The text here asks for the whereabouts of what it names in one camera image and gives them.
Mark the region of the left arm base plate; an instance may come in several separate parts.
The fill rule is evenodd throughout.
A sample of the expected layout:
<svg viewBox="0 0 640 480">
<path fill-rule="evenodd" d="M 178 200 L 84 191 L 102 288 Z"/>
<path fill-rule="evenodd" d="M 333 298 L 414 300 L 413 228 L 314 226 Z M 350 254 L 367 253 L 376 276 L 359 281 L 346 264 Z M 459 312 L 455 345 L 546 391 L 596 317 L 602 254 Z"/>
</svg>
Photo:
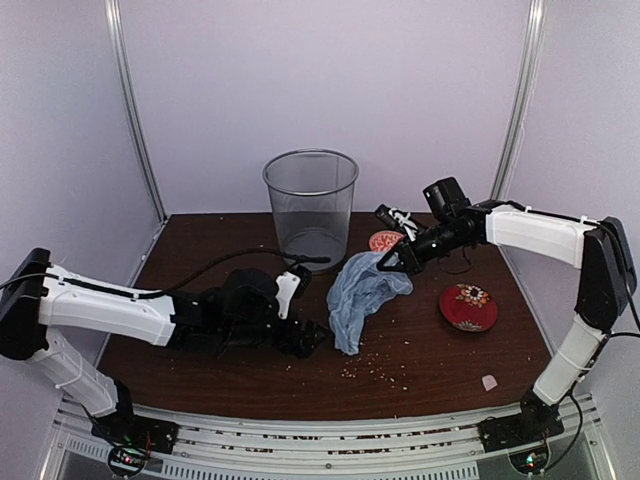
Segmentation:
<svg viewBox="0 0 640 480">
<path fill-rule="evenodd" d="M 171 454 L 179 426 L 170 421 L 135 415 L 123 423 L 106 417 L 92 420 L 91 433 L 108 443 L 139 450 L 143 453 Z"/>
</svg>

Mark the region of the light blue plastic trash bag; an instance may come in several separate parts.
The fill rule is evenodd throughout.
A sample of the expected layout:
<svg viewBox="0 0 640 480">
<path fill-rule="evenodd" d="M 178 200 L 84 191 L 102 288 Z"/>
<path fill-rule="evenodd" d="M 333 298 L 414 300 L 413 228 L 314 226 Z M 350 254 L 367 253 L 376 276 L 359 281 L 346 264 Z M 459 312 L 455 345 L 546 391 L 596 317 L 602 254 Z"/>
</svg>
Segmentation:
<svg viewBox="0 0 640 480">
<path fill-rule="evenodd" d="M 403 272 L 380 271 L 383 252 L 365 251 L 349 258 L 328 291 L 326 302 L 334 347 L 343 354 L 359 354 L 365 319 L 398 295 L 413 292 Z"/>
</svg>

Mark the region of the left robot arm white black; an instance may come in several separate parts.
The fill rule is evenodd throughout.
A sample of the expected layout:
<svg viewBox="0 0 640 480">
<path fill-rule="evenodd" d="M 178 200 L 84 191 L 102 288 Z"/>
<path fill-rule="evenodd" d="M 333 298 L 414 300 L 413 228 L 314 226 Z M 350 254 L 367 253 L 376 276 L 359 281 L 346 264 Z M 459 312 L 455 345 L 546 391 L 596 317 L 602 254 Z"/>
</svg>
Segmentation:
<svg viewBox="0 0 640 480">
<path fill-rule="evenodd" d="M 150 433 L 135 415 L 128 388 L 71 346 L 60 327 L 79 327 L 144 341 L 156 347 L 219 356 L 230 347 L 267 343 L 297 358 L 309 357 L 328 337 L 326 327 L 292 311 L 311 281 L 311 258 L 287 255 L 277 277 L 236 269 L 220 287 L 201 294 L 185 281 L 164 290 L 126 288 L 89 279 L 32 250 L 1 286 L 1 354 L 37 365 L 86 410 L 98 435 L 133 444 Z"/>
</svg>

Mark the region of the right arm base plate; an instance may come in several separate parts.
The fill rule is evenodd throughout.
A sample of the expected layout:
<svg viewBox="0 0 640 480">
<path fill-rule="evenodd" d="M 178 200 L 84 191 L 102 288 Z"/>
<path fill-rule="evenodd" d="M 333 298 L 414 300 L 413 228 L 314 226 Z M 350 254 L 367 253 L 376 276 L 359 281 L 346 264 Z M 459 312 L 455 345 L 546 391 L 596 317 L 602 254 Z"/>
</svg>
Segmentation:
<svg viewBox="0 0 640 480">
<path fill-rule="evenodd" d="M 559 419 L 552 419 L 542 426 L 526 426 L 522 414 L 489 417 L 478 424 L 478 430 L 486 453 L 541 442 L 565 431 Z"/>
</svg>

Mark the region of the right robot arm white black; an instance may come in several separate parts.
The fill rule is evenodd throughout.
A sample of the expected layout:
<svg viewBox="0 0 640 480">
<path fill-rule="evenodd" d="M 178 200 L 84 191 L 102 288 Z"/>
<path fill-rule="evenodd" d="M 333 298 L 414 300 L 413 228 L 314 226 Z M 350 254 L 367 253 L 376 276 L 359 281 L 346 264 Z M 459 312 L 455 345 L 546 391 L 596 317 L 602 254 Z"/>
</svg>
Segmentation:
<svg viewBox="0 0 640 480">
<path fill-rule="evenodd" d="M 573 218 L 514 201 L 472 203 L 453 177 L 427 186 L 423 195 L 437 222 L 431 227 L 409 212 L 377 207 L 376 217 L 403 236 L 378 262 L 379 270 L 416 275 L 457 248 L 491 244 L 549 257 L 580 272 L 567 336 L 512 418 L 517 438 L 533 441 L 554 429 L 561 401 L 595 364 L 616 321 L 635 307 L 638 278 L 624 226 L 615 217 Z"/>
</svg>

